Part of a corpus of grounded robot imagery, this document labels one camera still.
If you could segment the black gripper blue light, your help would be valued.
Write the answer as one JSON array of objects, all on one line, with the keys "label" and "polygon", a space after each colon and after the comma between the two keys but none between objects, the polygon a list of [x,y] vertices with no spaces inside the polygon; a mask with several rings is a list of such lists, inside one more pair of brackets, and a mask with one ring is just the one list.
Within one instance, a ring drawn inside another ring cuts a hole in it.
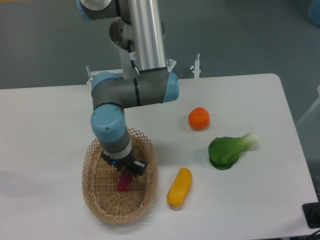
[{"label": "black gripper blue light", "polygon": [[115,157],[113,153],[107,152],[105,150],[102,151],[100,157],[110,166],[115,167],[119,172],[123,170],[123,168],[128,168],[135,178],[138,176],[142,176],[147,167],[146,161],[138,161],[134,160],[134,149],[132,148],[130,151],[126,151],[120,158]]}]

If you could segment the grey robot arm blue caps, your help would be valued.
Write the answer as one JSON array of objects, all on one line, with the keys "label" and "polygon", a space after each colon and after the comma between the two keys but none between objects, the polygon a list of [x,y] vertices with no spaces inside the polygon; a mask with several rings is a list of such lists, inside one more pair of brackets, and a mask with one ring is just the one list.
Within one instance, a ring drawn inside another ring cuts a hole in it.
[{"label": "grey robot arm blue caps", "polygon": [[132,77],[119,78],[111,72],[93,77],[90,124],[102,146],[104,161],[119,171],[127,169],[142,176],[147,163],[136,159],[124,110],[173,102],[179,97],[178,77],[167,68],[158,2],[79,0],[77,7],[88,20],[112,18],[109,35],[129,55]]}]

